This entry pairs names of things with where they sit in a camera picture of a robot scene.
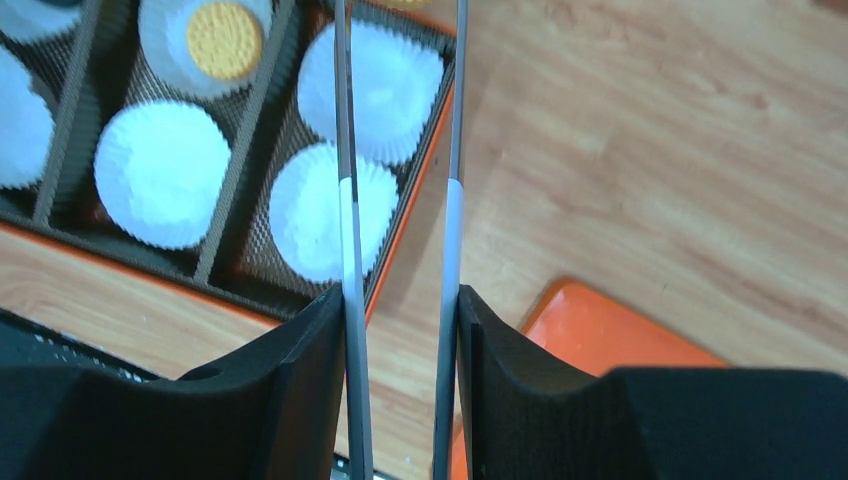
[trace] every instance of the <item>wooden floor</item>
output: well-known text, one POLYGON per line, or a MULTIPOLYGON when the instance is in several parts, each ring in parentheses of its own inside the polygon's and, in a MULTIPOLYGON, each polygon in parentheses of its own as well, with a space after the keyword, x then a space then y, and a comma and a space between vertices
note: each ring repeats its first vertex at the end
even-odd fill
MULTIPOLYGON (((568 275, 736 364, 848 373, 848 17, 486 0, 470 32, 462 279, 505 320, 568 275)), ((440 151, 368 331, 376 465, 402 478, 430 462, 440 151)), ((0 278, 0 305, 169 376, 265 329, 6 233, 0 278)))

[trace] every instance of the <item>orange object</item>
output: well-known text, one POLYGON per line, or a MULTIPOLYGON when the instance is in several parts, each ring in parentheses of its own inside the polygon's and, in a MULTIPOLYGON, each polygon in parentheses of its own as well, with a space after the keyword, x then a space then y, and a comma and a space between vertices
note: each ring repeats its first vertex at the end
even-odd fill
MULTIPOLYGON (((563 362, 596 377, 620 366, 727 365, 665 327, 569 279, 548 287, 521 331, 563 362)), ((451 451, 451 480, 467 478, 460 425, 451 451)))
MULTIPOLYGON (((370 3, 374 3, 376 5, 380 5, 379 1, 368 0, 370 3)), ((412 13, 408 11, 397 10, 399 15, 403 15, 414 21, 415 23, 431 27, 435 30, 442 31, 447 33, 453 37, 456 37, 456 27, 451 24, 443 23, 435 18, 428 16, 423 13, 412 13)), ((391 269, 391 265, 394 262, 395 255, 398 251, 398 245, 400 244, 400 240, 403 238, 403 233, 406 230, 406 225, 409 222, 410 214, 412 213, 412 209, 415 206, 415 203, 418 199, 418 195, 421 191, 421 187, 424 184, 424 179, 427 177, 427 173, 430 170, 430 166, 433 163, 433 158, 436 154, 436 148, 438 147, 442 133, 444 132, 444 128, 447 125, 448 116, 451 113, 451 105, 453 104, 453 94, 454 94, 454 86, 451 84, 450 89, 448 90, 447 96, 445 98, 445 104, 442 110, 439 112, 438 120, 436 121, 435 128, 433 129, 433 138, 430 141, 430 144, 427 146, 427 151, 424 153, 424 162, 422 163, 421 171, 418 177, 415 179, 415 183, 412 186, 412 191, 409 195, 409 206, 403 212, 400 213, 401 219, 400 224, 398 225, 397 235, 392 239, 391 243, 387 246, 388 253, 386 258, 386 266, 381 272, 381 275, 376 279, 376 285, 374 286, 374 294, 371 297, 371 301, 365 306, 365 325, 368 326, 371 323, 371 316, 374 314, 374 310, 377 308, 377 299, 380 297, 380 293, 383 290, 383 286, 385 285, 386 277, 388 275, 389 270, 391 269)), ((185 295, 191 297, 195 300, 202 301, 204 303, 212 304, 218 308, 222 308, 228 311, 231 311, 237 315, 243 316, 245 319, 260 323, 268 328, 274 328, 279 325, 279 322, 269 319, 264 315, 252 312, 246 308, 243 308, 238 305, 234 305, 224 300, 220 300, 210 294, 206 294, 197 290, 193 290, 188 287, 183 287, 181 285, 177 285, 169 280, 161 279, 156 277, 153 274, 143 272, 140 270, 136 270, 134 268, 128 267, 126 265, 121 264, 118 261, 103 258, 93 253, 89 253, 78 249, 71 245, 66 245, 56 240, 43 237, 38 234, 34 234, 32 232, 26 231, 22 228, 2 223, 0 222, 0 230, 6 231, 13 235, 18 235, 25 237, 27 240, 45 245, 47 247, 60 250, 66 254, 78 257, 87 262, 91 262, 97 265, 104 266, 106 268, 110 268, 112 270, 117 270, 123 274, 130 275, 136 278, 141 278, 145 281, 154 283, 156 285, 163 286, 170 290, 176 291, 181 295, 185 295)))

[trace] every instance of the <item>metal rod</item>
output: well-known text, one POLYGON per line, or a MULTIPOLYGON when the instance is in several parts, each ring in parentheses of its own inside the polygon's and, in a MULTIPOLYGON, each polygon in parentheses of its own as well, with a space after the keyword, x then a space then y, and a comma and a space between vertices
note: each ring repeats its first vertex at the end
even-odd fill
POLYGON ((374 478, 371 442, 371 400, 365 341, 365 294, 362 246, 359 238, 359 191, 356 181, 356 145, 353 130, 353 94, 350 67, 352 0, 336 0, 335 79, 336 129, 339 151, 339 207, 345 299, 345 362, 347 365, 348 442, 351 477, 374 478))
POLYGON ((451 123, 450 176, 445 213, 442 264, 442 304, 439 315, 439 353, 436 367, 436 418, 433 426, 433 479, 447 480, 453 439, 454 382, 456 381, 456 300, 462 259, 464 207, 462 120, 465 94, 465 53, 468 43, 468 0, 457 2, 456 74, 451 123))

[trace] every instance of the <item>white paper cupcake liner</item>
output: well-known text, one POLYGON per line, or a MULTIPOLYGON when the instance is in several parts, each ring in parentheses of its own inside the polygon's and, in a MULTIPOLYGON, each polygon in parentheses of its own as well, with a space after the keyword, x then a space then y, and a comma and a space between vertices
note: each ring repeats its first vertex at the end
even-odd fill
MULTIPOLYGON (((188 50, 186 30, 192 14, 214 0, 142 0, 138 31, 144 58, 153 73, 179 92, 198 99, 220 98, 249 86, 256 72, 238 81, 206 75, 188 50)), ((271 32, 271 0, 230 0, 248 9, 262 27, 263 42, 271 32)))
MULTIPOLYGON (((297 83, 297 108, 318 136, 336 141, 335 26, 309 46, 297 83)), ((399 165, 418 148, 444 65, 439 54, 385 28, 351 26, 356 149, 370 161, 399 165)))
POLYGON ((79 24, 82 7, 54 7, 39 0, 0 0, 0 32, 20 44, 51 40, 79 24))
POLYGON ((43 84, 0 46, 0 188, 26 188, 44 175, 55 124, 34 82, 43 84))
POLYGON ((230 161, 202 108, 168 100, 118 112, 100 136, 94 181, 106 212, 130 236, 159 248, 206 236, 230 161))
MULTIPOLYGON (((387 168, 356 158, 362 270, 374 269, 398 205, 387 168)), ((271 237, 291 269, 313 283, 342 279, 338 150, 329 143, 298 152, 271 187, 271 237)))

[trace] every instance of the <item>black mesh tray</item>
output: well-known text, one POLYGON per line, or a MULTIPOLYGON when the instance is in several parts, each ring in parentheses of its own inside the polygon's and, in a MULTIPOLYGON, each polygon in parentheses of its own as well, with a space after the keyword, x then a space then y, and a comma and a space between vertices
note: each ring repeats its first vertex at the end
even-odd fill
MULTIPOLYGON (((86 0, 73 36, 45 45, 26 65, 61 94, 56 133, 42 182, 28 191, 0 190, 0 220, 59 240, 134 269, 189 286, 228 303, 286 320, 328 284, 293 273, 270 241, 270 184, 300 149, 317 142, 297 114, 294 99, 300 62, 312 39, 332 20, 332 2, 274 0, 274 20, 257 79, 251 88, 216 101, 186 98, 156 79, 140 53, 139 0, 86 0), (113 224, 93 179, 97 140, 123 107, 153 99, 188 100, 203 107, 230 142, 232 158, 204 241, 168 251, 144 245, 113 224)), ((434 48, 445 75, 412 161, 394 173, 400 204, 377 264, 366 278, 366 302, 386 273, 391 246, 426 171, 439 118, 453 83, 453 34, 416 23, 402 13, 361 2, 354 17, 388 27, 434 48)))

